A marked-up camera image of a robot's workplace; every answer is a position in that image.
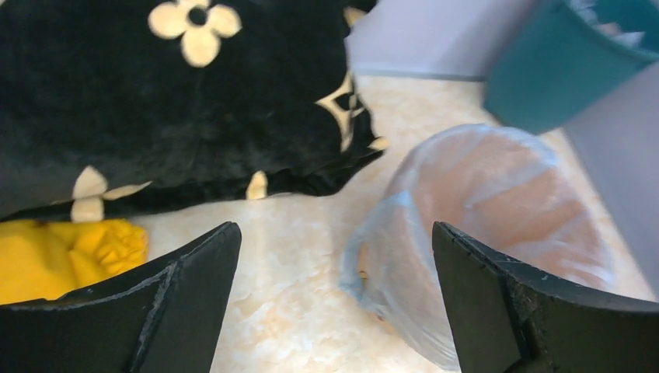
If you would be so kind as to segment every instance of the translucent plastic bag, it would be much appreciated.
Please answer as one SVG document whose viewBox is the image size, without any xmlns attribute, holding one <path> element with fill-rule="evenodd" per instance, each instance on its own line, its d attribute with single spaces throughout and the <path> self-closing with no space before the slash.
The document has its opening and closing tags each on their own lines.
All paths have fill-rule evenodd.
<svg viewBox="0 0 659 373">
<path fill-rule="evenodd" d="M 459 367 L 431 248 L 435 221 L 592 288 L 612 285 L 610 251 L 538 138 L 471 124 L 426 140 L 355 232 L 341 287 L 443 369 Z"/>
</svg>

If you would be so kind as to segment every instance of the yellow cloth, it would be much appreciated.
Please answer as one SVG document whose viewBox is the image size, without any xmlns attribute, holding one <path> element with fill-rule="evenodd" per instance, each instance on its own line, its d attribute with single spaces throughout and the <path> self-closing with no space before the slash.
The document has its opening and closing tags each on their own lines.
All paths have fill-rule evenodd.
<svg viewBox="0 0 659 373">
<path fill-rule="evenodd" d="M 104 281 L 147 260 L 148 234 L 125 220 L 0 223 L 0 305 Z"/>
</svg>

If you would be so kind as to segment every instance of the floor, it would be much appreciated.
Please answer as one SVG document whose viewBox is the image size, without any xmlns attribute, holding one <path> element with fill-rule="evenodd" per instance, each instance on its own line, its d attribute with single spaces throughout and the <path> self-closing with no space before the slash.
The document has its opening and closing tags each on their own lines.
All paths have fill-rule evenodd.
<svg viewBox="0 0 659 373">
<path fill-rule="evenodd" d="M 386 155 L 327 198 L 274 197 L 205 204 L 135 219 L 149 229 L 152 257 L 224 221 L 239 223 L 243 244 L 212 372 L 442 372 L 337 288 L 349 235 L 382 195 L 406 153 L 432 134 L 465 123 L 492 123 L 479 108 L 481 84 L 362 76 Z M 614 256 L 614 292 L 655 297 L 561 131 L 544 136 L 591 209 Z"/>
</svg>

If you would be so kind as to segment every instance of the flower center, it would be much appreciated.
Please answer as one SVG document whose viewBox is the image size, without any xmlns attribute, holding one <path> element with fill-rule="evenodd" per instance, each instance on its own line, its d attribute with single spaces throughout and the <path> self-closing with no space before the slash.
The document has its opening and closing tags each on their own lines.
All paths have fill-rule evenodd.
<svg viewBox="0 0 659 373">
<path fill-rule="evenodd" d="M 195 6 L 187 13 L 187 18 L 193 25 L 203 26 L 206 24 L 208 15 L 206 14 L 206 10 Z"/>
</svg>

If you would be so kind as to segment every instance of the bucket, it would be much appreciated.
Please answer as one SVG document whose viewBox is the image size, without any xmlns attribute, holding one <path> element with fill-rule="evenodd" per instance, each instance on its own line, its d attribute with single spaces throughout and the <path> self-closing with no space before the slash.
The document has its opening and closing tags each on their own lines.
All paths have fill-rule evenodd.
<svg viewBox="0 0 659 373">
<path fill-rule="evenodd" d="M 645 32 L 639 47 L 588 24 L 569 0 L 542 2 L 490 73 L 485 110 L 506 126 L 541 134 L 659 60 L 659 9 L 651 0 L 599 0 L 592 10 L 600 24 Z"/>
</svg>

